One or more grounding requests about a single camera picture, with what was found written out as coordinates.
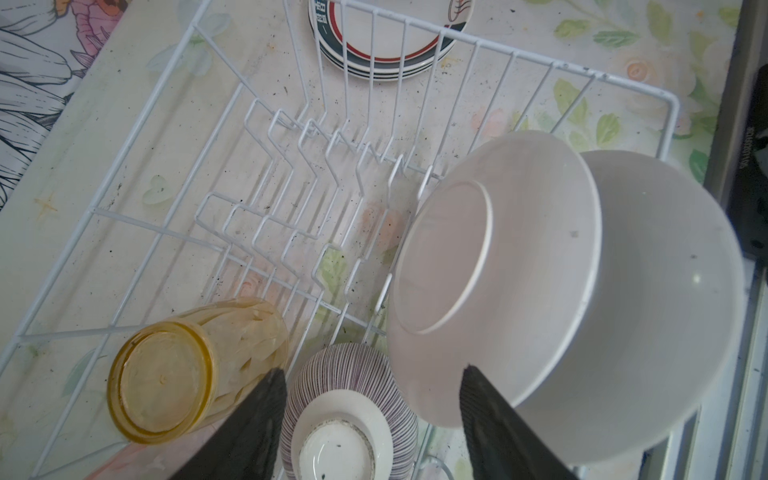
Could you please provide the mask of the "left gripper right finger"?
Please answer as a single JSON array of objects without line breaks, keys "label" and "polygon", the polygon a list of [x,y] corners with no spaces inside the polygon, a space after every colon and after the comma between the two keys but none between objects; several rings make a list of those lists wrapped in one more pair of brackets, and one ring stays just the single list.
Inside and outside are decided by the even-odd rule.
[{"label": "left gripper right finger", "polygon": [[475,479],[574,479],[481,370],[462,375],[460,413]]}]

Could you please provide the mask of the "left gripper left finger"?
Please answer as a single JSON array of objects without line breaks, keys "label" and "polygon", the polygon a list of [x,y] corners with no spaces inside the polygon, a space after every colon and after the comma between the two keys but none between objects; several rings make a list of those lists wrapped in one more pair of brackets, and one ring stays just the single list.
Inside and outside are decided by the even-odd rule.
[{"label": "left gripper left finger", "polygon": [[269,479],[287,401],[284,370],[271,369],[174,475],[175,479]]}]

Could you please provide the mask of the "teal rimmed deep plate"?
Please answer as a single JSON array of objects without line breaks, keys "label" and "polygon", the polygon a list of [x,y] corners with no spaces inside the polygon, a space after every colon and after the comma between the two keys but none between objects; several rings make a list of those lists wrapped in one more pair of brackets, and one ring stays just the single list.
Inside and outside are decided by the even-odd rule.
[{"label": "teal rimmed deep plate", "polygon": [[582,322],[601,247],[596,184],[566,142],[514,132],[461,160],[421,206],[389,287],[388,351],[407,405],[459,427],[471,365],[507,402],[530,396]]}]

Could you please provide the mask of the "red green rimmed plate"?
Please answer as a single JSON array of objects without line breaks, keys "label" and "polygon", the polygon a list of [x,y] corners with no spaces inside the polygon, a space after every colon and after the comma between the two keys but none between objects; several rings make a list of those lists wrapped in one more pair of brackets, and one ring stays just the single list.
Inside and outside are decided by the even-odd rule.
[{"label": "red green rimmed plate", "polygon": [[358,78],[394,81],[417,75],[442,59],[456,40],[386,18],[385,9],[462,32],[475,3],[465,1],[369,1],[372,11],[339,1],[310,1],[308,20],[320,52]]}]

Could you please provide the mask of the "yellow plastic cup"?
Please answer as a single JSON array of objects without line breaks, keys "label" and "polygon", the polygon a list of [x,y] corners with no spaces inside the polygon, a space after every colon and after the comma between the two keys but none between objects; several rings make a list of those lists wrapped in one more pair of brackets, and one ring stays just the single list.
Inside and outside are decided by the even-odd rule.
[{"label": "yellow plastic cup", "polygon": [[264,299],[188,310],[121,347],[107,379],[111,418],[132,442],[172,441],[227,417],[288,353],[286,323]]}]

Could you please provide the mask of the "purple striped bowl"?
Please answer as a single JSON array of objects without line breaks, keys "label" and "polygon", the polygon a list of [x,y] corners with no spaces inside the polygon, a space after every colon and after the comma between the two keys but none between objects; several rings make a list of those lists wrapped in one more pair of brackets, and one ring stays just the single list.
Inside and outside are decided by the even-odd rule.
[{"label": "purple striped bowl", "polygon": [[331,345],[294,377],[280,438],[288,479],[408,479],[417,447],[416,415],[380,351]]}]

